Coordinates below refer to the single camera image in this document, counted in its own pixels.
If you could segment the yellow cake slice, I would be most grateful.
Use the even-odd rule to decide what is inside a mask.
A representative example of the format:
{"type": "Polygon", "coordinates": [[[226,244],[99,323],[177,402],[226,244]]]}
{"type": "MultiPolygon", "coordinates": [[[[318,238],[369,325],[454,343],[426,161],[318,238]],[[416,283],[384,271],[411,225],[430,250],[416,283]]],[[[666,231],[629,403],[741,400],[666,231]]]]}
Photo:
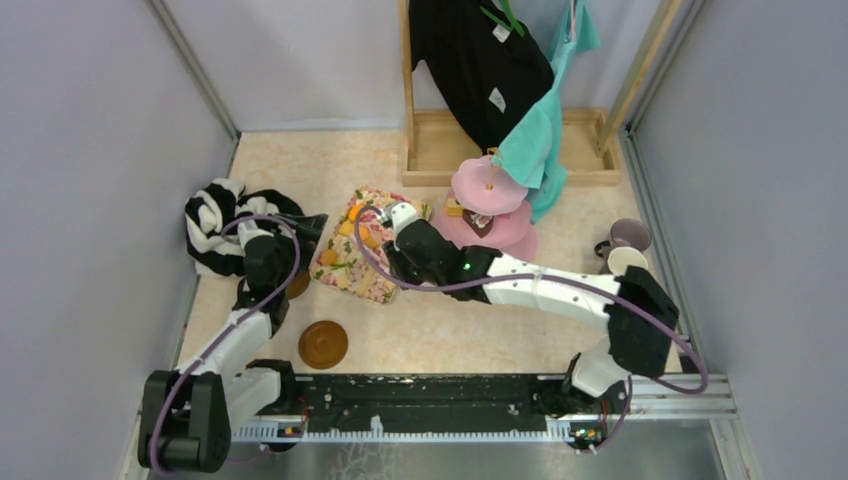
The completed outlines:
{"type": "Polygon", "coordinates": [[[455,197],[448,197],[445,201],[444,211],[449,217],[462,217],[464,215],[465,208],[455,197]]]}

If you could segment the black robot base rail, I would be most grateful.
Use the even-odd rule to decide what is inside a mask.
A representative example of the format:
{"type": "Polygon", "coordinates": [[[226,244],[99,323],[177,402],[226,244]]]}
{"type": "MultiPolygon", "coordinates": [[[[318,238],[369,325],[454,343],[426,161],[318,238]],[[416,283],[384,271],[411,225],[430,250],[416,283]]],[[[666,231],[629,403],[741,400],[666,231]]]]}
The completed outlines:
{"type": "Polygon", "coordinates": [[[570,397],[561,374],[298,375],[281,402],[236,430],[274,450],[306,443],[564,443],[598,449],[630,407],[630,385],[570,397]]]}

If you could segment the teal t-shirt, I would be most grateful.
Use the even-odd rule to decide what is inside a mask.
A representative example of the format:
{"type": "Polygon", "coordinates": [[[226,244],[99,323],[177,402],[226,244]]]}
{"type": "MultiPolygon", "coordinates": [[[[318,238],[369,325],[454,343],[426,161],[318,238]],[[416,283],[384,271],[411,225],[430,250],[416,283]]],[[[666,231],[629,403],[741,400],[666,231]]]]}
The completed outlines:
{"type": "Polygon", "coordinates": [[[493,163],[528,189],[526,200],[537,223],[558,202],[567,179],[559,160],[562,146],[563,106],[561,87],[575,56],[600,46],[600,38],[584,1],[576,1],[576,40],[565,42],[568,11],[546,53],[554,74],[551,88],[529,108],[498,146],[493,163]]]}

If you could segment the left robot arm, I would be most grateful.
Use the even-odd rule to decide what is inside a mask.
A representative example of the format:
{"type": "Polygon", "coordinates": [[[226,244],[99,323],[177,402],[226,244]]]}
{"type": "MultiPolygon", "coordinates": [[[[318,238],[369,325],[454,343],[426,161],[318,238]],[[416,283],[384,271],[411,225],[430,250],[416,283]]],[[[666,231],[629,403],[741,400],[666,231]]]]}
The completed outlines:
{"type": "Polygon", "coordinates": [[[247,215],[223,229],[243,252],[236,301],[218,333],[190,360],[152,372],[144,385],[137,456],[159,474],[218,471],[233,434],[269,407],[292,411],[300,399],[290,363],[257,360],[280,329],[285,291],[305,271],[327,215],[247,215]]]}

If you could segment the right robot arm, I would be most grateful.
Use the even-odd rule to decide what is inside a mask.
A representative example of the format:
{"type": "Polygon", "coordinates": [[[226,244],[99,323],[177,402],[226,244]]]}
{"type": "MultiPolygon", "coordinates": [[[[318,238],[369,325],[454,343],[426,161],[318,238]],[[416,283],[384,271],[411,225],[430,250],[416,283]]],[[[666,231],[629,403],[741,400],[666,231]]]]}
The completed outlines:
{"type": "Polygon", "coordinates": [[[631,266],[620,275],[572,273],[493,248],[459,248],[423,219],[382,224],[394,234],[386,245],[390,272],[405,285],[462,302],[534,308],[604,332],[564,375],[563,398],[572,410],[590,411],[630,375],[658,379],[664,374],[668,334],[679,310],[645,268],[631,266]]]}

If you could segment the chocolate cake slice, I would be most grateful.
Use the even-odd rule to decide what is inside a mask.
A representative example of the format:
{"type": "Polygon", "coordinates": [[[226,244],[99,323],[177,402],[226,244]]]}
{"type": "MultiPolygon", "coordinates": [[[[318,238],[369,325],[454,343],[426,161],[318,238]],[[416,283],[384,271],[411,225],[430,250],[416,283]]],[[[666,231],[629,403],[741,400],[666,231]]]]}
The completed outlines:
{"type": "Polygon", "coordinates": [[[494,216],[465,209],[462,219],[478,238],[485,238],[493,228],[494,216]]]}

